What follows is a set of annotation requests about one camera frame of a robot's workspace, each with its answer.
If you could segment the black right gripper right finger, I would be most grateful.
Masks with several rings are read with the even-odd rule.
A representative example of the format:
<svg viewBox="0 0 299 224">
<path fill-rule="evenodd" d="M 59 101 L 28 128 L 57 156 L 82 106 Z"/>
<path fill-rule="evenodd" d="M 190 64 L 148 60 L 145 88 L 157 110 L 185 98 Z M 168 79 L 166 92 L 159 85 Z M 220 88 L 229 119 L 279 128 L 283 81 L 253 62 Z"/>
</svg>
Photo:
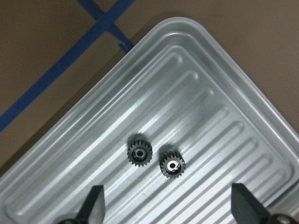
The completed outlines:
<svg viewBox="0 0 299 224">
<path fill-rule="evenodd" d="M 231 185 L 231 213 L 238 224 L 297 224 L 293 217 L 271 214 L 242 183 Z"/>
</svg>

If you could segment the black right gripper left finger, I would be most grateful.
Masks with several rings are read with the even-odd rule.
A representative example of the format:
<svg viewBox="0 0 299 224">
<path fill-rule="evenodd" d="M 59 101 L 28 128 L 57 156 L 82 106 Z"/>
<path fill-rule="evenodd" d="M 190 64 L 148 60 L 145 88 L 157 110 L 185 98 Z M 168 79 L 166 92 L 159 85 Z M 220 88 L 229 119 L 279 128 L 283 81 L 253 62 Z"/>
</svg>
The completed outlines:
<svg viewBox="0 0 299 224">
<path fill-rule="evenodd" d="M 102 224 L 105 218 L 103 185 L 94 185 L 75 217 L 61 219 L 57 224 Z"/>
</svg>

